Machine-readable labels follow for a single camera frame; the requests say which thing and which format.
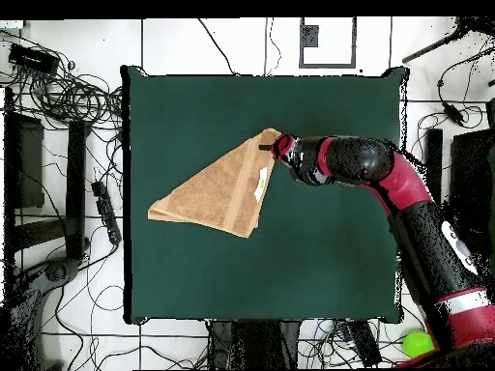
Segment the floor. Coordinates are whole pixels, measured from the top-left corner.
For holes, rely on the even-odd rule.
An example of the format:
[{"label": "floor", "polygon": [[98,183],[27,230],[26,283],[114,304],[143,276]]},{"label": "floor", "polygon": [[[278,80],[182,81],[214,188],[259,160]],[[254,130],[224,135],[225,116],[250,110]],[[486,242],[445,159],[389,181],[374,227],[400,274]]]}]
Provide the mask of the floor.
[{"label": "floor", "polygon": [[[299,63],[299,18],[271,17],[242,19],[205,20],[206,25],[228,57],[232,69],[240,73],[263,75],[381,75],[389,67],[401,66],[406,55],[433,43],[454,27],[453,17],[358,17],[357,66],[353,70],[300,70]],[[268,36],[265,26],[268,24]],[[306,24],[320,24],[320,30],[332,32],[334,22],[325,18],[307,18]],[[225,60],[208,37],[204,28],[195,19],[146,19],[146,20],[57,20],[28,21],[21,32],[22,37],[41,43],[51,49],[65,53],[75,62],[74,74],[92,74],[103,78],[110,90],[121,85],[119,68],[121,65],[143,67],[148,74],[228,74]],[[421,158],[421,144],[416,143],[419,121],[422,117],[441,112],[442,106],[437,93],[437,81],[442,72],[451,64],[476,54],[486,41],[484,35],[470,33],[462,40],[433,51],[406,65],[411,69],[408,83],[407,113],[407,148]],[[265,42],[267,59],[265,63]],[[8,48],[0,43],[0,71],[10,73],[12,66],[7,63]],[[325,58],[345,58],[348,47],[336,46],[335,55]],[[320,58],[307,55],[307,58]],[[453,101],[463,108],[464,101],[469,106],[478,106],[484,111],[484,103],[495,97],[494,91],[487,87],[487,82],[495,77],[493,57],[480,59],[474,67],[464,64],[449,71],[442,87],[444,100]],[[471,71],[469,90],[466,92]],[[86,79],[101,87],[106,87],[94,77]],[[7,81],[0,76],[0,81]],[[23,108],[32,104],[30,96],[23,94],[20,98]],[[468,126],[476,129],[487,127],[486,116],[467,111]],[[431,127],[444,115],[426,117],[422,128]],[[446,186],[449,183],[449,151],[453,135],[465,130],[446,121],[439,125],[444,130],[445,156],[443,174],[443,196],[448,197]],[[108,140],[114,136],[112,131],[102,131],[100,137]],[[45,132],[44,184],[61,214],[65,210],[65,178],[56,166],[65,169],[66,160],[62,155],[67,151],[67,134],[65,131]],[[94,180],[95,174],[104,172],[108,164],[105,153],[106,144],[96,135],[88,137],[88,149],[94,157],[87,157],[87,179]],[[122,165],[122,152],[118,151],[114,161]],[[122,199],[117,183],[109,180],[109,192],[117,215],[122,215]],[[87,236],[101,226],[101,221],[91,193],[86,195],[86,232]],[[23,210],[18,223],[41,220],[46,215],[53,215],[48,201],[40,210]],[[16,263],[24,268],[44,259],[53,249],[61,246],[62,241],[53,241],[27,249],[16,255]],[[106,255],[111,245],[103,229],[95,231],[92,238],[91,260]],[[86,287],[88,277],[98,275]],[[61,303],[60,319],[66,325],[81,334],[83,348],[76,358],[72,370],[95,369],[89,359],[95,346],[96,362],[101,370],[136,370],[166,369],[174,365],[173,360],[190,359],[196,362],[207,343],[207,330],[204,323],[195,321],[151,320],[142,326],[128,326],[122,318],[123,249],[122,247],[103,264],[82,272],[65,289]],[[92,299],[100,294],[95,308]],[[80,340],[60,327],[54,319],[54,309],[59,301],[61,291],[56,290],[49,296],[44,309],[43,345],[48,360],[62,359],[67,369],[74,355],[79,350]],[[403,287],[401,303],[405,307],[404,319],[397,325],[384,325],[373,320],[372,328],[378,338],[382,356],[387,360],[379,367],[391,367],[391,362],[407,359],[402,353],[400,340],[410,330],[422,328],[420,314],[411,301],[407,289]],[[306,359],[310,354],[315,339],[320,339],[329,328],[330,321],[318,319],[304,321],[300,334],[299,366],[301,368],[320,366],[318,358]],[[341,350],[342,356],[353,356],[348,350]],[[332,363],[342,362],[337,357]],[[360,367],[349,364],[344,367]]]}]

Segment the towel label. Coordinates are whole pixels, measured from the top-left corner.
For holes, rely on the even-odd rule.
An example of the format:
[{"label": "towel label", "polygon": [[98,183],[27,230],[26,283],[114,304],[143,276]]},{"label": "towel label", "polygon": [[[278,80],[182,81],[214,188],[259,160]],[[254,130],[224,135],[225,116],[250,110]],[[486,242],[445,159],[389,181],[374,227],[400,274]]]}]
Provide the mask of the towel label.
[{"label": "towel label", "polygon": [[265,189],[265,186],[267,184],[267,177],[268,177],[268,169],[265,166],[263,169],[259,170],[258,187],[254,191],[254,197],[256,198],[256,202],[259,202],[261,196],[263,195],[263,190]]}]

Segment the black chair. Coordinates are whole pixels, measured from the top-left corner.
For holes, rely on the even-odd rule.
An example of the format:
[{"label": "black chair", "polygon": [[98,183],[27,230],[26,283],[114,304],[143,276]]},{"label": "black chair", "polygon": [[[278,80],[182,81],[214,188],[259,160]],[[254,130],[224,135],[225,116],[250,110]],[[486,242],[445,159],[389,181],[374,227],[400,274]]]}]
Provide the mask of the black chair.
[{"label": "black chair", "polygon": [[[440,47],[441,45],[448,44],[455,40],[459,40],[468,34],[470,31],[476,31],[479,33],[484,33],[488,36],[495,37],[495,18],[491,16],[461,16],[455,18],[456,28],[452,34],[446,36],[442,40],[439,40],[432,45],[429,45],[420,51],[416,51],[415,53],[407,56],[402,60],[403,64],[409,63],[410,61],[421,57],[422,55],[433,51]],[[492,86],[495,84],[495,80],[492,80],[488,83],[488,86]]]}]

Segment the tile grout line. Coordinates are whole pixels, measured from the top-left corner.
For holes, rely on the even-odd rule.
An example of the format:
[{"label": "tile grout line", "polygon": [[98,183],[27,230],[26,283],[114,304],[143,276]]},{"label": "tile grout line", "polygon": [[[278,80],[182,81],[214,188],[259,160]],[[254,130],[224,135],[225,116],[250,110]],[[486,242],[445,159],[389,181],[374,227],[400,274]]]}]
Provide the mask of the tile grout line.
[{"label": "tile grout line", "polygon": [[267,39],[267,32],[268,32],[268,18],[265,17],[265,66],[263,68],[263,75],[267,75],[267,58],[268,58],[268,39]]},{"label": "tile grout line", "polygon": [[[69,332],[58,332],[58,331],[42,331],[43,335],[71,335]],[[80,332],[80,336],[82,337],[116,337],[116,338],[138,338],[139,334],[112,334],[112,333],[84,333]],[[149,337],[149,338],[190,338],[190,339],[205,339],[208,338],[208,335],[185,335],[185,334],[142,334],[141,337]]]},{"label": "tile grout line", "polygon": [[[19,44],[20,44],[20,38],[22,37],[22,29],[19,30]],[[20,114],[22,114],[22,86],[20,87],[20,95],[19,95],[19,108],[20,108]],[[22,211],[22,197],[20,198],[20,226],[22,229],[22,226],[24,226],[24,214]],[[24,271],[24,248],[20,249],[20,271]]]},{"label": "tile grout line", "polygon": [[[73,336],[72,333],[69,332],[58,332],[58,331],[42,331],[42,335],[53,335],[53,336]],[[139,334],[111,334],[111,333],[79,333],[81,337],[115,337],[115,338],[138,338]],[[183,334],[142,334],[142,337],[149,338],[190,338],[190,339],[207,339],[208,335],[183,335]],[[315,342],[319,341],[316,338],[299,338],[298,342]],[[402,344],[400,342],[390,342],[390,341],[378,341],[379,344]]]},{"label": "tile grout line", "polygon": [[[437,103],[442,103],[441,100],[399,100],[400,102],[437,102]],[[449,103],[489,103],[490,101],[459,101],[459,100],[444,100],[444,102],[449,102]]]},{"label": "tile grout line", "polygon": [[[56,214],[23,214],[25,217],[58,217]],[[101,216],[92,216],[92,215],[85,215],[84,216],[86,219],[101,219]],[[116,219],[123,219],[123,216],[115,216]]]},{"label": "tile grout line", "polygon": [[393,17],[391,16],[391,36],[389,39],[389,68],[392,66],[392,32],[393,32]]},{"label": "tile grout line", "polygon": [[141,325],[139,325],[139,371],[141,371],[141,362],[142,362],[142,337],[141,337]]},{"label": "tile grout line", "polygon": [[144,43],[144,19],[141,18],[141,69],[144,70],[144,67],[143,67],[143,60],[144,60],[143,43]]}]

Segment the towel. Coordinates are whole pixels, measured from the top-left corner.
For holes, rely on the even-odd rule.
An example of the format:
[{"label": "towel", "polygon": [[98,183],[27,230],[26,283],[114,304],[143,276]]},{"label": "towel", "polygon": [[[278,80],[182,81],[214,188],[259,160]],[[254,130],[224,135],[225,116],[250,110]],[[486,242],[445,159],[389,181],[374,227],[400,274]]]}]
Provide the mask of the towel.
[{"label": "towel", "polygon": [[273,144],[279,136],[268,128],[248,139],[155,202],[148,218],[197,223],[248,238],[258,226],[275,162],[258,145]]}]

